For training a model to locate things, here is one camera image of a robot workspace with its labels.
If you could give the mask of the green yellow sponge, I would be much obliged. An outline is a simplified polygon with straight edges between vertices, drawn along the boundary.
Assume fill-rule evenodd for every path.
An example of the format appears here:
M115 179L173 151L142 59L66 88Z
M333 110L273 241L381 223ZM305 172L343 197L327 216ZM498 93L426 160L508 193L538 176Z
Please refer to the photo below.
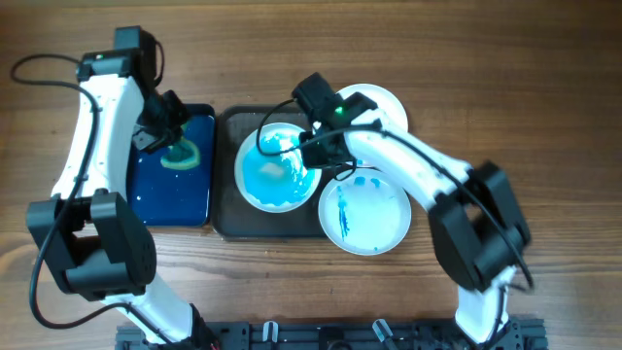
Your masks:
M186 123L182 125L183 136L178 142L169 146L168 152L160 158L162 167L176 171L185 171L191 170L200 164L201 159L198 147L184 136L187 128L188 125Z

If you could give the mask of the white plate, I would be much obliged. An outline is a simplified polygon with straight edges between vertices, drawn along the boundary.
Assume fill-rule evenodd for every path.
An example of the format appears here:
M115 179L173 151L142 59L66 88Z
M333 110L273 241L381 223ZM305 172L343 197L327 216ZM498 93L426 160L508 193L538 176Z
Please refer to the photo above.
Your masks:
M408 116L398 98L389 90L373 84L355 84L342 88L338 94L346 99L355 92L360 92L373 100L388 116L391 123L400 129L408 130Z
M276 122L252 132L241 144L234 162L234 179L244 199L268 213L293 211L319 187L320 169L303 165L296 147L303 129Z
M360 256L384 254L409 231L411 205L406 192L387 174L359 168L343 181L323 189L318 218L330 241Z

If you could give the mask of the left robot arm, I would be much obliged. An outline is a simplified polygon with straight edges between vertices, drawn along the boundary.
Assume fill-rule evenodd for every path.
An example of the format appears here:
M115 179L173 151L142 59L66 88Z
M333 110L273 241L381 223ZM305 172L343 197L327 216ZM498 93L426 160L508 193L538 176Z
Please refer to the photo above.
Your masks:
M49 199L33 202L26 225L58 287L117 310L159 349L216 349L220 342L196 307L156 272L151 233L127 203L132 151L187 149L187 106L158 92L161 43L140 26L120 27L113 47L76 61L71 89L81 96L70 152Z

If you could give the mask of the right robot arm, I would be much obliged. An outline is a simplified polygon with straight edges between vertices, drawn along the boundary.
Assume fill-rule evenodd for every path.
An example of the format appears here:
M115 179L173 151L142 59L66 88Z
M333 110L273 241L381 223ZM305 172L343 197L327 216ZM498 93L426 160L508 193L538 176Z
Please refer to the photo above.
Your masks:
M535 283L523 258L530 229L506 174L486 161L473 167L409 133L401 102L366 84L334 91L319 74L300 82L293 101L312 130L301 134L305 166L362 160L388 175L426 211L437 261L459 287L455 321L491 349L509 317L507 292L517 271Z

